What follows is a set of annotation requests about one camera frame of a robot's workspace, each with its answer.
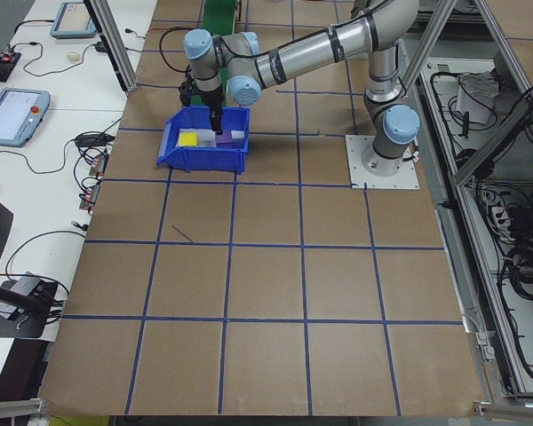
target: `white table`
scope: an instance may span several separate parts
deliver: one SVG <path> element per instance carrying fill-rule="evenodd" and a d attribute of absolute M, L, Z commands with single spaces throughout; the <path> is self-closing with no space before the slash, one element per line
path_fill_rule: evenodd
<path fill-rule="evenodd" d="M 26 20 L 53 19 L 62 0 L 36 0 Z M 132 28 L 139 34 L 147 31 L 156 0 L 109 0 L 112 12 L 126 47 L 141 50 L 144 41 L 133 34 L 125 34 Z M 96 36 L 83 40 L 56 40 L 49 35 L 47 26 L 29 24 L 20 27 L 12 43 L 36 41 L 44 46 L 44 57 L 29 69 L 41 74 L 62 69 L 71 62 L 69 51 L 83 51 L 88 44 L 99 40 Z M 12 150 L 25 154 L 37 170 L 54 170 L 63 162 L 63 146 L 68 140 L 84 131 L 103 131 L 121 117 L 126 96 L 121 91 L 108 56 L 90 48 L 84 63 L 62 74 L 34 77 L 22 67 L 39 54 L 38 46 L 19 46 L 22 59 L 3 87 L 17 87 L 49 91 L 51 106 L 34 137 L 22 148 L 0 146 L 0 150 Z M 130 51 L 132 65 L 136 68 L 139 53 Z M 115 134 L 115 126 L 109 134 Z M 39 233 L 70 230 L 78 231 L 71 221 L 88 223 L 90 216 L 79 210 L 77 187 L 73 166 L 79 154 L 74 144 L 67 148 L 66 167 L 51 175 L 35 175 L 23 158 L 0 154 L 0 202 L 14 214 L 10 237 L 0 261 L 4 272 L 7 259 L 24 241 Z M 89 167 L 80 162 L 77 176 L 87 176 Z M 54 234 L 32 241 L 14 259 L 12 273 L 31 271 L 61 281 L 69 288 L 78 262 L 83 239 L 72 234 Z M 58 289 L 57 298 L 66 295 Z M 45 328 L 42 338 L 54 341 L 58 324 Z M 12 347 L 13 339 L 0 339 L 0 373 Z"/>

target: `metal mounting plate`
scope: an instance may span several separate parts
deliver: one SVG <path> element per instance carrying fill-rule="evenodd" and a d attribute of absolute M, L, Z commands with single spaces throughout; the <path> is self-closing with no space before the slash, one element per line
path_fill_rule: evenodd
<path fill-rule="evenodd" d="M 373 136 L 346 136 L 347 160 L 352 188 L 363 189 L 419 189 L 417 172 L 413 162 L 404 162 L 399 172 L 391 177 L 379 177 L 369 173 L 362 165 L 362 152 L 373 142 Z M 407 148 L 405 157 L 410 156 Z"/>

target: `grid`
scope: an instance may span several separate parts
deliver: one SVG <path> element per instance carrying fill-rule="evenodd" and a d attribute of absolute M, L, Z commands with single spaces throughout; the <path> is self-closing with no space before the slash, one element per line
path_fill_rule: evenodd
<path fill-rule="evenodd" d="M 289 29 L 293 38 L 298 31 L 316 28 L 298 21 L 320 19 L 317 13 L 322 8 L 333 10 L 340 20 L 344 6 L 351 6 L 351 2 L 287 0 L 280 3 L 280 14 L 267 15 L 264 8 L 268 2 L 243 3 L 245 19 L 239 29 L 262 26 L 275 29 L 274 35 Z M 203 2 L 198 5 L 200 20 Z M 314 5 L 319 9 L 306 17 L 304 11 Z M 190 17 L 185 6 L 183 12 L 185 18 Z M 175 25 L 176 21 L 161 20 L 161 13 L 157 7 L 153 27 Z M 256 13 L 266 22 L 254 22 Z M 352 191 L 348 184 L 342 130 L 358 134 L 367 129 L 360 89 L 363 82 L 352 78 L 352 68 L 363 67 L 361 61 L 346 62 L 345 86 L 343 78 L 320 83 L 300 77 L 278 91 L 271 89 L 271 95 L 265 93 L 253 107 L 251 154 L 245 174 L 186 174 L 153 166 L 162 124 L 170 111 L 179 109 L 172 90 L 179 83 L 161 84 L 169 75 L 160 68 L 151 46 L 154 38 L 149 36 L 139 65 L 141 89 L 131 94 L 125 110 L 42 390 L 52 401 L 52 410 L 61 414 L 470 412 L 474 396 L 480 398 L 481 394 L 428 194 L 425 190 L 403 194 L 367 188 Z M 175 46 L 166 46 L 166 51 L 179 51 Z M 316 78 L 335 76 L 324 74 L 327 70 L 320 73 Z M 314 90 L 321 86 L 323 90 Z M 280 97 L 290 100 L 294 114 L 274 111 L 274 116 L 268 115 L 280 109 Z M 343 106 L 345 97 L 347 119 L 332 118 L 335 105 L 322 115 L 320 108 L 313 115 L 304 108 L 332 102 Z M 392 208 L 406 205 L 410 210 L 392 214 Z M 222 274 L 209 272 L 206 277 L 207 272 L 195 271 L 206 268 L 197 267 L 185 272 L 183 264 L 189 264 L 194 256 L 205 258 L 207 269 Z M 406 290 L 412 297 L 410 303 L 397 289 L 405 280 L 411 281 L 406 273 L 399 274 L 399 264 L 407 269 L 427 265 L 433 270 L 430 276 L 416 272 L 415 287 Z M 338 277 L 328 277 L 328 270 Z M 201 272 L 204 279 L 191 280 L 191 272 Z M 352 279 L 352 274 L 364 278 Z M 193 287 L 181 287 L 164 278 L 180 281 L 179 275 Z M 107 290 L 95 288 L 101 284 Z M 180 289 L 170 293 L 174 285 Z M 328 286 L 341 286 L 342 292 L 333 295 Z M 272 288 L 271 294 L 265 288 Z M 429 312 L 428 298 L 438 305 Z M 92 386 L 83 400 L 68 402 L 65 395 L 59 395 L 61 383 L 67 386 L 73 380 L 79 387 L 91 387 L 97 376 L 108 380 L 105 369 L 112 361 L 104 350 L 100 350 L 103 358 L 94 360 L 89 382 L 68 373 L 61 361 L 65 353 L 76 356 L 81 351 L 83 355 L 87 349 L 79 346 L 89 340 L 82 327 L 90 329 L 99 323 L 107 328 L 100 335 L 109 343 L 111 333 L 126 334 L 110 348 L 112 355 L 121 352 L 118 358 L 123 359 L 123 367 L 112 380 L 123 388 L 108 398 L 102 385 Z M 116 332 L 113 327 L 126 328 L 126 332 Z M 208 356 L 197 358 L 201 348 L 191 333 L 203 336 Z M 161 351 L 157 343 L 166 336 L 178 343 L 166 344 L 170 359 L 157 353 Z M 421 338 L 415 345 L 415 339 Z M 343 351 L 331 352 L 329 342 Z M 429 347 L 430 355 L 420 353 L 421 347 Z M 348 352 L 355 357 L 345 356 Z M 455 353 L 458 357 L 450 359 Z M 192 356 L 194 364 L 188 359 Z M 408 364 L 405 358 L 414 362 Z M 207 363 L 215 364 L 202 367 Z M 369 363 L 379 371 L 369 371 Z M 162 367 L 176 368 L 171 381 L 184 379 L 189 385 L 166 383 L 161 395 L 157 391 L 148 395 L 147 386 L 158 380 L 157 370 Z M 426 379 L 410 378 L 410 370 L 431 367 L 434 372 L 425 375 Z M 456 381 L 455 372 L 460 375 Z M 448 377 L 436 377 L 443 374 Z M 348 375 L 356 380 L 350 383 Z M 261 387 L 252 377 L 266 384 Z M 413 386 L 425 388 L 437 379 L 453 389 L 417 389 L 415 394 Z M 359 381 L 367 382 L 362 393 L 374 399 L 369 404 L 355 396 L 360 391 Z M 332 399 L 326 388 L 337 389 L 343 400 Z M 71 389 L 67 394 L 74 397 Z M 171 402 L 170 393 L 179 402 Z M 91 395 L 100 401 L 88 399 Z M 443 405 L 435 404 L 439 400 Z"/>

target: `black stand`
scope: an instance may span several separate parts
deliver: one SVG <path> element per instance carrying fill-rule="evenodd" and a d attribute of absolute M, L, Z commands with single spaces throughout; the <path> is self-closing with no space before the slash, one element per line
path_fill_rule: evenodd
<path fill-rule="evenodd" d="M 15 282 L 16 281 L 6 281 L 2 284 L 2 287 L 9 290 Z M 30 295 L 27 296 L 27 299 L 31 302 L 47 304 L 51 308 L 55 299 L 55 293 L 57 292 L 57 283 L 40 281 L 39 285 L 42 288 L 42 297 L 40 298 L 38 296 Z M 22 313 L 17 315 L 13 320 L 6 319 L 0 315 L 0 337 L 36 339 L 44 332 L 45 321 L 47 321 L 47 314 L 28 315 Z"/>

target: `floor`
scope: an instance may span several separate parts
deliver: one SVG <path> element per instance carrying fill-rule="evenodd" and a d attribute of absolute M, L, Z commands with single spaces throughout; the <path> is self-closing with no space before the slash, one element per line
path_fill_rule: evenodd
<path fill-rule="evenodd" d="M 262 50 L 351 9 L 243 5 L 237 29 Z M 153 28 L 194 26 L 200 6 L 161 1 Z M 420 191 L 349 185 L 343 135 L 373 133 L 367 63 L 265 91 L 241 176 L 185 173 L 154 165 L 181 81 L 158 38 L 147 36 L 45 378 L 51 412 L 470 414 L 481 389 L 422 169 Z M 180 40 L 164 44 L 178 66 Z"/>
<path fill-rule="evenodd" d="M 0 52 L 12 40 L 16 25 L 24 20 L 32 4 L 34 0 L 0 0 Z M 54 17 L 52 13 L 44 19 Z"/>

